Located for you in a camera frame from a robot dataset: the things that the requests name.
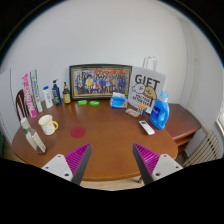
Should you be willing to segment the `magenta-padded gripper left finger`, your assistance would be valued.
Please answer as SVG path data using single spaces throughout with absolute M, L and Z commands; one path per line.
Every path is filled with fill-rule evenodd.
M 67 155 L 57 154 L 42 169 L 79 185 L 91 156 L 91 144 L 81 146 Z

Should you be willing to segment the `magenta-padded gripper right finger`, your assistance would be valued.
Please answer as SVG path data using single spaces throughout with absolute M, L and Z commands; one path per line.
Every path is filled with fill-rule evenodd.
M 168 154 L 157 153 L 139 145 L 133 145 L 133 155 L 145 185 L 182 169 Z

